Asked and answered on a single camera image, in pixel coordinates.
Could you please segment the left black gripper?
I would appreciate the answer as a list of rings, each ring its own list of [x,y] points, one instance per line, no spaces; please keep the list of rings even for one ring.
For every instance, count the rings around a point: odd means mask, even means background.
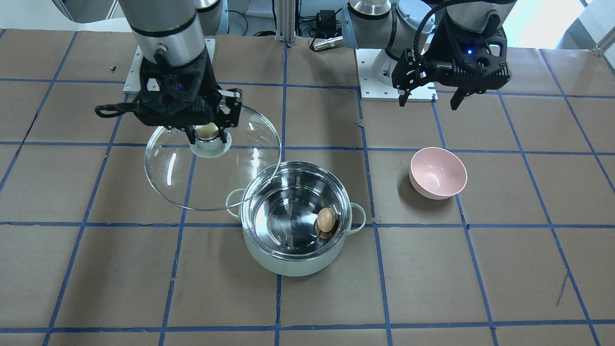
[[[406,105],[410,91],[430,82],[457,88],[450,100],[451,109],[456,111],[470,94],[497,90],[510,81],[501,18],[498,14],[483,17],[486,28],[474,32],[446,14],[421,58],[413,50],[404,49],[394,70],[395,83],[403,86],[398,89],[400,107]]]

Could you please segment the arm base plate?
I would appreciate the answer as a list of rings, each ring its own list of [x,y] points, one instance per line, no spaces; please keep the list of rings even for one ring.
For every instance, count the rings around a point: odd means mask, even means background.
[[[214,38],[205,37],[204,41],[206,44],[207,52],[209,53],[209,57],[213,58],[217,45],[216,40]],[[124,94],[136,95],[141,90],[140,71],[144,61],[145,57],[143,55],[143,51],[141,50],[140,46],[137,46],[123,86]]]
[[[361,97],[367,101],[398,101],[406,89],[397,81],[397,61],[384,49],[357,49],[357,74]]]

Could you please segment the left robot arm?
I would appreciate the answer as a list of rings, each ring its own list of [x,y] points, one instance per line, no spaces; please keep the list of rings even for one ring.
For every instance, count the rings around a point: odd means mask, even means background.
[[[382,49],[394,62],[400,107],[428,83],[454,87],[452,110],[511,79],[503,24],[514,0],[350,0],[341,9],[344,45]]]

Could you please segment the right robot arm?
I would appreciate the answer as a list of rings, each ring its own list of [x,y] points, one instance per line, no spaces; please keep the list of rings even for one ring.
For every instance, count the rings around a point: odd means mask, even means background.
[[[121,0],[141,48],[140,90],[131,102],[101,105],[95,113],[114,118],[131,112],[147,126],[178,129],[194,145],[221,140],[237,127],[243,105],[239,88],[222,90],[206,37],[228,28],[223,0]]]

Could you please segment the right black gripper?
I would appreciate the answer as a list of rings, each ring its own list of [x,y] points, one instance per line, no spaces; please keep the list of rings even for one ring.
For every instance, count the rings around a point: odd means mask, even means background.
[[[182,66],[171,66],[168,57],[158,50],[155,62],[145,59],[132,113],[148,126],[185,129],[191,145],[198,138],[195,125],[214,123],[221,142],[228,144],[225,129],[239,124],[242,90],[220,88],[207,49]]]

